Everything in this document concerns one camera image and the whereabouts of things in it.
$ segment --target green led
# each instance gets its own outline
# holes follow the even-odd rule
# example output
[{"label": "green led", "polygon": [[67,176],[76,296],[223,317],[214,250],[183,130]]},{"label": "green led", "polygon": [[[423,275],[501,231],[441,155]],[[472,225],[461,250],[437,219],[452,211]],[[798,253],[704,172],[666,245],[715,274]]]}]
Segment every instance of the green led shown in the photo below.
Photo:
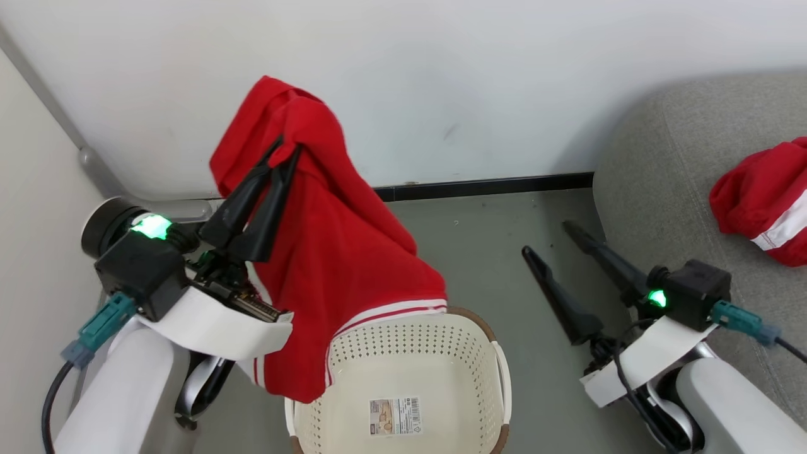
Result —
[{"label": "green led", "polygon": [[151,216],[143,218],[132,227],[135,232],[140,232],[149,238],[160,238],[164,240],[168,236],[168,228],[171,226],[171,221],[165,219],[159,214],[152,214]]},{"label": "green led", "polygon": [[667,297],[664,295],[663,290],[654,290],[647,295],[650,303],[657,305],[660,308],[667,307]]}]

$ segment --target sofa seam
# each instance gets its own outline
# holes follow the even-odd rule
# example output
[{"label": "sofa seam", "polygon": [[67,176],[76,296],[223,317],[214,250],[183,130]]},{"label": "sofa seam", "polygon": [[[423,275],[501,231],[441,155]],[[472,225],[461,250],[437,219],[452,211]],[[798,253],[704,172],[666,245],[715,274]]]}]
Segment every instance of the sofa seam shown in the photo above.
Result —
[{"label": "sofa seam", "polygon": [[[666,132],[665,136],[667,142],[669,146],[672,148],[673,155],[676,156],[679,163],[679,167],[683,171],[684,177],[686,178],[689,199],[691,200],[693,207],[697,210],[696,217],[698,222],[700,223],[701,231],[704,232],[706,240],[709,242],[711,247],[718,252],[722,264],[725,267],[728,264],[728,258],[726,257],[725,251],[723,250],[723,247],[721,246],[720,242],[715,241],[716,238],[714,237],[714,235],[711,234],[711,232],[707,228],[708,226],[705,224],[705,219],[702,216],[703,213],[705,212],[705,208],[703,207],[703,204],[700,203],[697,199],[697,191],[695,183],[692,181],[692,176],[687,171],[684,156],[682,153],[679,153],[680,148],[678,146],[678,143],[675,141],[675,138],[672,136],[672,132],[670,130],[670,123],[667,121],[667,93],[662,93],[660,96],[659,112],[661,113],[662,123],[664,124],[664,129]],[[740,284],[737,283],[735,288],[737,290],[737,294],[739,296],[740,301],[744,302],[745,297],[742,295],[742,289]],[[751,350],[755,354],[757,363],[760,366],[762,366],[762,369],[765,371],[766,375],[768,376],[768,379],[773,384],[773,391],[776,397],[779,399],[779,401],[781,401],[784,404],[785,407],[787,407],[791,417],[801,420],[801,415],[798,412],[796,412],[796,409],[794,409],[793,406],[791,405],[788,394],[782,387],[782,384],[779,380],[778,375],[776,374],[776,371],[773,368],[773,363],[770,361],[767,352],[763,350],[762,346],[760,346],[755,342],[752,342],[750,338],[746,337],[745,340],[751,345]]]}]

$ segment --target black cable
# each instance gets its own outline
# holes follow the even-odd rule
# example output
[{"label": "black cable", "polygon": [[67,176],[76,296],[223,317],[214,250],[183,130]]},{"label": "black cable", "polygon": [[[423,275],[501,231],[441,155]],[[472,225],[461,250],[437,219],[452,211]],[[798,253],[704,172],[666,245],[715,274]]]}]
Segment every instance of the black cable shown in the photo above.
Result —
[{"label": "black cable", "polygon": [[622,386],[625,386],[625,395],[627,396],[630,403],[639,412],[639,415],[642,416],[642,419],[645,420],[645,423],[650,428],[650,431],[653,433],[655,438],[664,445],[664,449],[667,450],[670,454],[678,454],[680,451],[672,444],[672,442],[667,439],[667,437],[661,432],[659,426],[653,421],[650,415],[645,410],[645,407],[642,406],[642,403],[639,401],[638,397],[636,397],[636,393],[634,392],[633,388],[630,387],[628,383],[628,379],[625,377],[625,371],[622,370],[622,363],[619,360],[619,354],[621,352],[622,343],[625,341],[625,338],[628,337],[628,334],[633,331],[633,328],[638,326],[652,324],[654,320],[652,318],[645,318],[643,320],[639,320],[638,322],[633,322],[630,324],[627,330],[622,333],[619,338],[617,338],[617,344],[613,349],[613,363],[617,366],[617,375],[619,376],[619,381],[622,383]]},{"label": "black cable", "polygon": [[796,356],[798,359],[801,359],[802,362],[807,364],[807,355],[805,355],[803,351],[799,350],[798,348],[795,348],[791,343],[782,338],[776,338],[774,342],[778,343],[779,345],[784,347],[785,350],[793,353],[794,356]]},{"label": "black cable", "polygon": [[59,392],[59,387],[65,381],[67,373],[70,372],[72,368],[73,364],[70,362],[65,363],[65,365],[61,367],[59,373],[56,374],[56,378],[53,379],[53,383],[51,383],[51,387],[48,390],[48,395],[45,396],[45,403],[42,405],[42,443],[45,445],[45,454],[55,454],[53,437],[50,432],[50,415],[53,411],[53,401],[56,400],[56,393]]}]

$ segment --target white panel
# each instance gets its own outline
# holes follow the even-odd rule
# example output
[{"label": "white panel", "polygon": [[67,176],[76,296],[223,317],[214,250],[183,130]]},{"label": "white panel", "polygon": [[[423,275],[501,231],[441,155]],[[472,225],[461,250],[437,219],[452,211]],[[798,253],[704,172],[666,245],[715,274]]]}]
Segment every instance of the white panel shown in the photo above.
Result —
[{"label": "white panel", "polygon": [[[40,413],[64,363],[59,352],[92,315],[101,286],[79,244],[101,196],[77,150],[0,53],[0,439],[4,452],[42,452]],[[53,409],[67,416],[74,372]]]},{"label": "white panel", "polygon": [[144,197],[207,159],[263,74],[336,112],[375,185],[592,170],[662,83],[807,63],[802,0],[0,0],[89,143]]}]

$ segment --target black baseboard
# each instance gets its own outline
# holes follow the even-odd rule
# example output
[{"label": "black baseboard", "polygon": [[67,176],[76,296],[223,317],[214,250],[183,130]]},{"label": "black baseboard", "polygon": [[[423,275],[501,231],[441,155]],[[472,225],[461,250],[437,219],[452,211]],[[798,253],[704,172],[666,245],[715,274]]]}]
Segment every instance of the black baseboard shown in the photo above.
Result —
[{"label": "black baseboard", "polygon": [[543,177],[477,179],[454,183],[376,187],[375,193],[385,202],[400,202],[401,200],[444,199],[469,195],[580,189],[591,187],[593,179],[594,172],[584,172],[582,174],[560,174]]}]

